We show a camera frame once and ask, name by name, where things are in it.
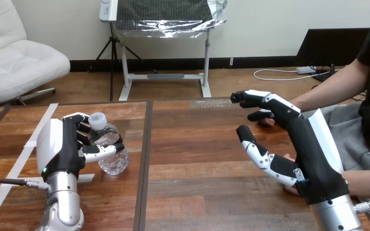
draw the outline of bottle cap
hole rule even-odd
[[[106,116],[101,112],[93,113],[89,117],[89,124],[93,130],[101,130],[107,127]]]

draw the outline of person's arm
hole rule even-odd
[[[370,198],[370,170],[345,171],[343,178],[348,181],[351,196]]]
[[[370,67],[355,59],[316,88],[290,102],[303,112],[343,102],[366,89],[369,73]]]

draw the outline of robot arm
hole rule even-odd
[[[344,170],[337,147],[320,110],[304,119],[300,109],[288,101],[270,92],[255,90],[233,93],[231,101],[243,108],[270,110],[271,113],[260,111],[248,118],[252,121],[273,117],[288,132],[297,152],[295,162],[269,155],[247,126],[237,129],[243,148],[256,166],[281,183],[294,185],[305,198],[320,231],[362,230],[348,186],[342,178]]]
[[[38,172],[47,188],[47,204],[37,231],[78,231],[84,223],[77,192],[79,171],[86,163],[114,155],[125,147],[89,145],[89,116],[74,113],[62,120],[51,119],[37,140]]]

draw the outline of white armchair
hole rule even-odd
[[[0,103],[62,77],[70,71],[66,56],[52,47],[26,40],[11,0],[0,0]],[[25,100],[54,89],[35,92]]]

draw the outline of person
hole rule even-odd
[[[365,90],[362,103],[335,105]],[[340,153],[350,194],[370,198],[370,32],[350,65],[290,102],[304,112],[304,117],[321,108]],[[273,125],[274,120],[260,123]],[[297,193],[293,188],[286,190]]]

